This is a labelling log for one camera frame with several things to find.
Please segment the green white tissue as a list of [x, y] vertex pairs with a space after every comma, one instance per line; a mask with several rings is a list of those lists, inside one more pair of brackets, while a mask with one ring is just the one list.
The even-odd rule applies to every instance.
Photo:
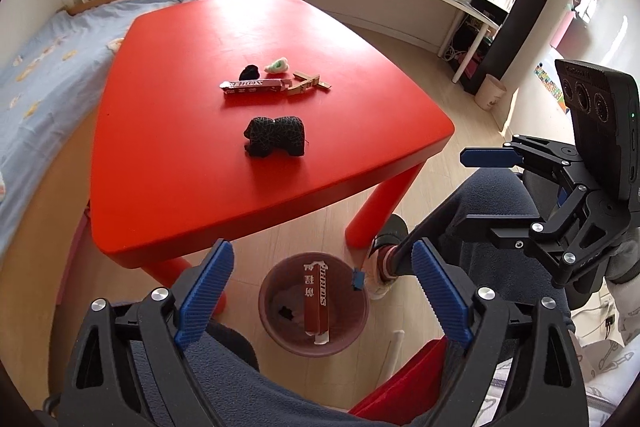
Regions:
[[286, 57], [280, 57], [264, 68], [264, 72], [268, 75], [280, 75], [288, 71], [290, 65]]

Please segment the bed with blue sheet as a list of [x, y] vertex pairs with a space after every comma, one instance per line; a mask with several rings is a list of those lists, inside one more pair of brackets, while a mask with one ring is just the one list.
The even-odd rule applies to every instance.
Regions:
[[102, 96], [134, 20], [195, 0], [118, 0], [59, 12], [1, 69], [1, 250], [6, 251], [51, 162]]

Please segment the black sock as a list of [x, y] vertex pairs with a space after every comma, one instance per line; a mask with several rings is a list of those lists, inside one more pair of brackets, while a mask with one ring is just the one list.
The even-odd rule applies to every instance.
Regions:
[[305, 154], [305, 127], [297, 116], [255, 117], [243, 135], [247, 139], [245, 152], [252, 157], [267, 157], [274, 150], [284, 150], [294, 157]]

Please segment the brown cardboard piece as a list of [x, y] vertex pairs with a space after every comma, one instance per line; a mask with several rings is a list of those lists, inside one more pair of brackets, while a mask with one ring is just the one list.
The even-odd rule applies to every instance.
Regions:
[[293, 72], [293, 83], [286, 88], [288, 95], [303, 94], [311, 89], [329, 92], [332, 86], [324, 82], [319, 75], [308, 75], [303, 72]]

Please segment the small black scrap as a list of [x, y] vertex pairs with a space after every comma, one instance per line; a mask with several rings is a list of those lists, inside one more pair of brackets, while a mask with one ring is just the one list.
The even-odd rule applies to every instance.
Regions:
[[239, 75], [239, 80], [256, 80], [260, 78], [259, 68], [255, 64], [250, 64], [244, 67], [241, 74]]

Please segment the beige small waste bin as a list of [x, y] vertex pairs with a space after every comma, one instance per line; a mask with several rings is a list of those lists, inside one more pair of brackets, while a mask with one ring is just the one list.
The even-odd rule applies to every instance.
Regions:
[[474, 96], [478, 107], [489, 112], [506, 94], [506, 86], [501, 80], [487, 74]]

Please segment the red cardboard strip chinese text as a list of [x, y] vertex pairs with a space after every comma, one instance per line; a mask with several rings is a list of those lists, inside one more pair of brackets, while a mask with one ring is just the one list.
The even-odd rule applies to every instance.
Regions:
[[304, 265], [304, 329], [316, 346], [329, 342], [328, 266], [323, 261]]

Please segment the red cardboard strip with BOX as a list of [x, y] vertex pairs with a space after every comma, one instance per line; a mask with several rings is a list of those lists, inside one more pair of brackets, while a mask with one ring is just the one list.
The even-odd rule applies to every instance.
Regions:
[[224, 81], [219, 88], [224, 94], [247, 94], [256, 92], [282, 92], [292, 86], [289, 79], [249, 79]]

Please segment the pink trash bin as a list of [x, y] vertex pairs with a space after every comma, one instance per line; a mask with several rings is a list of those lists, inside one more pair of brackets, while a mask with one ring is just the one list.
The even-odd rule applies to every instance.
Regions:
[[[316, 346], [304, 329], [304, 265], [323, 261], [328, 266], [329, 342]], [[369, 317], [369, 301], [363, 289], [352, 288], [352, 267], [325, 253], [288, 257], [267, 274], [259, 291], [262, 326], [283, 349], [306, 358], [336, 355], [362, 333]]]

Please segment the red chair seat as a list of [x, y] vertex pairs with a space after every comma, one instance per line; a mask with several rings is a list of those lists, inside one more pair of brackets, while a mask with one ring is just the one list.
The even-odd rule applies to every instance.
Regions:
[[396, 426], [411, 423], [439, 398], [447, 347], [446, 337], [430, 340], [396, 374], [348, 413]]

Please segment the white long desk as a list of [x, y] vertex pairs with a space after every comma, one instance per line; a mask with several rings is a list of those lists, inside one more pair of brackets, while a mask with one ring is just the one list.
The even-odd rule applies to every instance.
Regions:
[[379, 32], [420, 46], [442, 57], [457, 29], [471, 17], [480, 24], [472, 43], [465, 50], [453, 82], [461, 80], [474, 53], [488, 31], [499, 25], [465, 0], [304, 0], [340, 22]]

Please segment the red table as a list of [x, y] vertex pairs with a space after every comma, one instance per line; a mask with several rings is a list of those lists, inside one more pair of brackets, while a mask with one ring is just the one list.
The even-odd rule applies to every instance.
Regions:
[[[290, 68], [264, 68], [286, 57]], [[259, 79], [319, 75], [332, 89], [224, 94], [255, 64]], [[245, 152], [255, 117], [297, 116], [305, 154]], [[100, 103], [91, 161], [92, 237], [142, 268], [239, 239], [368, 191], [349, 247], [366, 248], [454, 133], [404, 72], [303, 0], [200, 0], [139, 16]]]

